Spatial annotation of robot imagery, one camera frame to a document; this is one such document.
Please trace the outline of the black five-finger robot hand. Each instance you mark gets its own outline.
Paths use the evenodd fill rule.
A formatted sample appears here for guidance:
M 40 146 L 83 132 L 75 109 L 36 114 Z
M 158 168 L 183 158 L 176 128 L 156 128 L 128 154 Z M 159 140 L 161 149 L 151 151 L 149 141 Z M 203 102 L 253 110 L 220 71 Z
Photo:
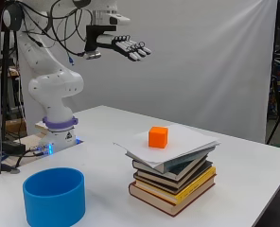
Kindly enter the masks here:
M 130 61 L 141 61 L 151 50 L 144 42 L 134 42 L 130 35 L 114 36 L 116 26 L 87 26 L 86 43 L 83 58 L 86 60 L 98 59 L 101 57 L 99 48 L 111 49 Z

